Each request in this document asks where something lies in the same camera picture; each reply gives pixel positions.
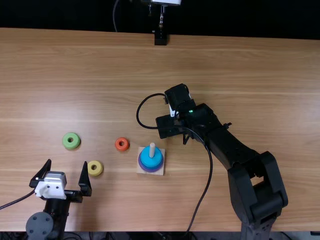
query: wooden table surface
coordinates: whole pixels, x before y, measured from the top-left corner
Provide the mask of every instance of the wooden table surface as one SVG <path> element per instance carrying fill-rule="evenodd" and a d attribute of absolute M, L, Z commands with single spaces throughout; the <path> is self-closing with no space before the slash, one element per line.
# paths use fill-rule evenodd
<path fill-rule="evenodd" d="M 0 205 L 30 192 L 31 177 L 52 159 L 77 182 L 84 161 L 104 173 L 91 177 L 92 197 L 72 203 L 66 231 L 184 231 L 209 173 L 208 154 L 182 136 L 160 139 L 136 121 L 139 103 L 177 84 L 188 86 L 230 132 L 277 160 L 289 205 L 274 231 L 320 229 L 320 41 L 172 35 L 154 46 L 152 34 L 0 29 Z M 141 121 L 169 113 L 150 99 Z M 78 133 L 79 149 L 62 137 Z M 118 152 L 119 137 L 130 141 Z M 136 173 L 138 147 L 166 150 L 164 176 Z M 214 158 L 208 193 L 193 231 L 240 231 L 227 172 Z M 35 196 L 0 211 L 0 231 L 23 231 L 44 209 Z"/>

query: black cable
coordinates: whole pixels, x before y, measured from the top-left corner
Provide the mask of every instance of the black cable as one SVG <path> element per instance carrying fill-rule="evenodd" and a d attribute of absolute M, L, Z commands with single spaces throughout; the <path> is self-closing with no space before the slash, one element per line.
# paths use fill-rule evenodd
<path fill-rule="evenodd" d="M 9 207 L 9 206 L 11 206 L 11 205 L 13 205 L 13 204 L 17 204 L 18 202 L 21 202 L 22 200 L 25 200 L 26 198 L 28 198 L 28 197 L 30 197 L 32 194 L 34 194 L 34 192 L 35 192 L 35 190 L 33 189 L 33 190 L 32 190 L 30 193 L 28 193 L 27 195 L 25 195 L 25 196 L 23 196 L 23 197 L 20 197 L 19 199 L 14 200 L 14 201 L 12 201 L 12 202 L 9 202 L 9 203 L 7 203 L 7 204 L 5 204 L 5 205 L 0 206 L 0 210 L 5 209 L 6 207 Z"/>
<path fill-rule="evenodd" d="M 193 232 L 190 232 L 190 233 L 191 233 L 191 239 L 193 237 L 195 240 L 198 240 L 197 236 Z"/>
<path fill-rule="evenodd" d="M 113 27 L 114 31 L 118 32 L 117 25 L 116 25 L 116 8 L 118 6 L 119 0 L 115 0 L 113 9 L 112 9 L 112 22 L 113 22 Z"/>
<path fill-rule="evenodd" d="M 112 238 L 112 240 L 115 240 L 114 237 L 112 236 L 111 232 L 108 231 L 108 235 Z"/>
<path fill-rule="evenodd" d="M 203 193 L 202 193 L 202 195 L 201 195 L 201 197 L 200 197 L 200 199 L 199 199 L 199 201 L 198 201 L 198 203 L 197 203 L 197 205 L 196 205 L 196 207 L 195 207 L 195 210 L 194 210 L 194 212 L 193 212 L 193 215 L 192 215 L 192 218 L 191 218 L 189 227 L 188 227 L 188 229 L 185 231 L 185 233 L 184 233 L 184 235 L 183 235 L 183 237 L 185 237 L 185 236 L 189 233 L 189 231 L 190 231 L 190 229 L 191 229 L 191 226 L 192 226 L 192 224 L 194 223 L 194 220 L 195 220 L 197 211 L 198 211 L 198 209 L 199 209 L 199 206 L 200 206 L 202 200 L 204 199 L 204 197 L 205 197 L 205 195 L 206 195 L 206 193 L 207 193 L 207 191 L 208 191 L 208 188 L 209 188 L 209 185 L 210 185 L 210 182 L 211 182 L 211 179 L 212 179 L 212 173 L 213 173 L 213 165 L 214 165 L 214 164 L 213 164 L 213 159 L 212 159 L 212 156 L 211 156 L 211 152 L 210 152 L 208 146 L 206 145 L 205 141 L 204 141 L 195 131 L 193 131 L 192 129 L 190 129 L 190 128 L 186 127 L 186 126 L 181 126 L 181 125 L 176 125 L 176 126 L 171 126 L 171 127 L 161 127 L 161 128 L 159 128 L 159 127 L 157 127 L 157 126 L 147 126 L 147 125 L 144 125 L 144 124 L 140 121 L 140 119 L 139 119 L 139 112 L 140 112 L 140 109 L 141 109 L 142 105 L 143 105 L 148 99 L 150 99 L 150 98 L 152 98 L 152 97 L 155 97 L 155 96 L 164 96 L 164 97 L 166 97 L 166 95 L 163 94 L 163 93 L 155 93 L 155 94 L 152 94 L 152 95 L 150 95 L 150 96 L 147 96 L 147 97 L 139 104 L 139 106 L 138 106 L 138 108 L 137 108 L 137 110 L 136 110 L 136 115 L 135 115 L 135 116 L 136 116 L 136 120 L 137 120 L 137 122 L 139 123 L 139 125 L 140 125 L 141 127 L 145 128 L 145 129 L 165 130 L 165 129 L 176 129 L 176 128 L 180 128 L 180 129 L 188 130 L 188 131 L 192 132 L 192 133 L 201 141 L 201 143 L 203 144 L 203 146 L 205 147 L 205 149 L 207 150 L 208 155 L 209 155 L 210 170 L 209 170 L 208 181 L 207 181 L 207 183 L 206 183 L 206 185 L 205 185 L 205 188 L 204 188 L 204 191 L 203 191 Z"/>
<path fill-rule="evenodd" d="M 65 233 L 66 233 L 66 234 L 76 235 L 80 240 L 82 240 L 82 237 L 81 237 L 79 234 L 77 234 L 77 233 L 75 233 L 75 232 L 73 232 L 73 231 L 66 231 Z"/>
<path fill-rule="evenodd" d="M 282 233 L 283 235 L 285 235 L 289 240 L 292 240 L 292 238 L 289 237 L 288 234 L 286 234 L 284 231 L 281 231 L 280 233 Z"/>
<path fill-rule="evenodd" d="M 143 127 L 143 128 L 145 128 L 145 129 L 158 129 L 157 126 L 146 126 L 146 125 L 144 125 L 144 124 L 139 120 L 139 111 L 140 111 L 142 105 L 143 105 L 148 99 L 150 99 L 150 98 L 152 98 L 152 97 L 155 97 L 155 96 L 163 96 L 163 97 L 166 97 L 166 95 L 164 95 L 163 93 L 155 93 L 155 94 L 152 94 L 152 95 L 150 95 L 150 96 L 147 96 L 147 97 L 140 103 L 140 105 L 138 106 L 138 108 L 137 108 L 137 110 L 136 110 L 136 115 L 135 115 L 136 120 L 137 120 L 138 124 L 140 124 L 140 126 Z"/>

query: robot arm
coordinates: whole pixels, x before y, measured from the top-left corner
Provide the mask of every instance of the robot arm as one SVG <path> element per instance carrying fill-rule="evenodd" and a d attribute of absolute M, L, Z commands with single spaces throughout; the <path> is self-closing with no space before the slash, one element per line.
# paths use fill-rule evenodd
<path fill-rule="evenodd" d="M 65 232 L 70 203 L 82 203 L 83 196 L 92 194 L 85 161 L 79 178 L 80 190 L 65 190 L 66 175 L 60 171 L 50 171 L 51 160 L 31 179 L 37 197 L 46 201 L 44 210 L 33 214 L 25 229 L 30 240 L 62 240 Z"/>
<path fill-rule="evenodd" d="M 242 222 L 242 240 L 269 240 L 269 234 L 288 196 L 275 157 L 268 151 L 258 153 L 234 137 L 221 124 L 214 111 L 206 104 L 196 105 L 186 85 L 180 84 L 165 91 L 169 115 L 156 118 L 161 139 L 183 134 L 183 144 L 197 139 L 184 126 L 196 132 L 228 173 L 233 209 Z M 252 185 L 251 178 L 263 177 Z"/>

